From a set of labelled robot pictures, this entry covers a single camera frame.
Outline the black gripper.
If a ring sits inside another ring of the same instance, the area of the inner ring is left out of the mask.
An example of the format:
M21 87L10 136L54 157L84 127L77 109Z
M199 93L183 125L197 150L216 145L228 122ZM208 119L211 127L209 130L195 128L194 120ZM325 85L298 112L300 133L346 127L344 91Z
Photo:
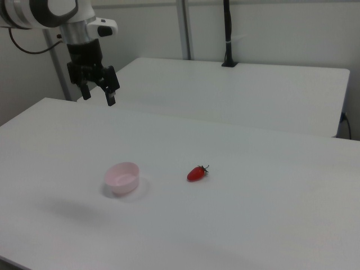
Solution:
M80 88L83 100L91 98L88 82L94 82L105 92L108 106L116 103L116 90L120 88L113 66L103 66L98 39L83 44L68 44L71 61L67 63L70 81Z

